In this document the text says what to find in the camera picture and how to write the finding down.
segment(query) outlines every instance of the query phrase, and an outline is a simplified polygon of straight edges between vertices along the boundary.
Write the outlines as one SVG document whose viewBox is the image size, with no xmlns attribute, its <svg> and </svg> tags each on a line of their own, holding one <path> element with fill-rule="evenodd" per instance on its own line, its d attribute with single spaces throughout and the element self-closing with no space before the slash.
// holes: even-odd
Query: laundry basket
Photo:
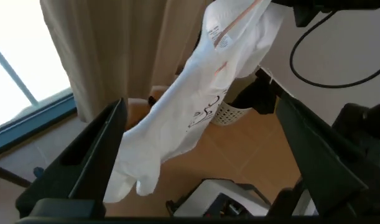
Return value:
<svg viewBox="0 0 380 224">
<path fill-rule="evenodd" d="M 211 122 L 218 126 L 226 126 L 239 120 L 250 109 L 252 108 L 238 109 L 222 101 Z"/>
</svg>

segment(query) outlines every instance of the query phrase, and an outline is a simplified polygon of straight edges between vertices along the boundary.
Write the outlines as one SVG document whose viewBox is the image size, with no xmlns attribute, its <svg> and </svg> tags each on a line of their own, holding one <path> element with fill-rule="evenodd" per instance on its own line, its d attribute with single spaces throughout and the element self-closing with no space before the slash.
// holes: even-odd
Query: gray wall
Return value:
<svg viewBox="0 0 380 224">
<path fill-rule="evenodd" d="M 318 15 L 315 24 L 326 14 Z M 289 68 L 289 54 L 309 28 L 296 28 L 288 9 L 276 41 L 262 61 L 272 76 L 292 95 L 332 124 L 345 103 L 374 106 L 380 103 L 380 77 L 360 86 L 328 90 L 298 80 Z M 295 68 L 305 78 L 323 84 L 345 84 L 380 68 L 380 10 L 337 12 L 314 30 L 295 54 Z"/>
</svg>

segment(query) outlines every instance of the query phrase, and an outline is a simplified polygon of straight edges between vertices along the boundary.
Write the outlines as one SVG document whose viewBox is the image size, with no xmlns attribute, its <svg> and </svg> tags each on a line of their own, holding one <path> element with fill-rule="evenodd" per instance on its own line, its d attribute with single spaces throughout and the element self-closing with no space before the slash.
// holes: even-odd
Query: white fabric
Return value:
<svg viewBox="0 0 380 224">
<path fill-rule="evenodd" d="M 252 3 L 218 0 L 207 7 L 200 43 L 183 72 L 150 113 L 124 133 L 105 202 L 124 198 L 136 181 L 139 195 L 152 193 L 160 164 L 193 149 L 232 81 L 255 70 L 279 30 L 284 6 L 262 0 L 213 46 L 220 32 Z"/>
</svg>

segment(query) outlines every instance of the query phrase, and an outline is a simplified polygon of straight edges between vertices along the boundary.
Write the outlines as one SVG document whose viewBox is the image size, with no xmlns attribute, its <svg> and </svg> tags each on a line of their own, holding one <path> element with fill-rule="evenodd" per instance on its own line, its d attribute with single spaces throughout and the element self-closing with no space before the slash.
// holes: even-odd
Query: curtain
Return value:
<svg viewBox="0 0 380 224">
<path fill-rule="evenodd" d="M 211 0 L 41 0 L 82 121 L 119 98 L 169 86 Z"/>
</svg>

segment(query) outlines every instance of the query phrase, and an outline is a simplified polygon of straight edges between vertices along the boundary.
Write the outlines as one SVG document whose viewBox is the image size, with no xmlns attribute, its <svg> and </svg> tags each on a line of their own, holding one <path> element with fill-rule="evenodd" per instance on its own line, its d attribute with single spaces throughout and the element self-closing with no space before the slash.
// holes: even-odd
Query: wooden floor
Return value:
<svg viewBox="0 0 380 224">
<path fill-rule="evenodd" d="M 0 166 L 33 181 L 32 169 L 47 167 L 85 126 L 71 117 L 2 157 Z M 210 124 L 195 149 L 162 165 L 153 194 L 140 197 L 132 189 L 122 201 L 106 204 L 107 215 L 167 216 L 165 201 L 176 201 L 204 178 L 254 184 L 273 201 L 280 189 L 294 186 L 299 177 L 276 116 L 252 110 L 230 126 Z M 14 202 L 23 190 L 0 179 L 0 223 L 18 220 Z"/>
</svg>

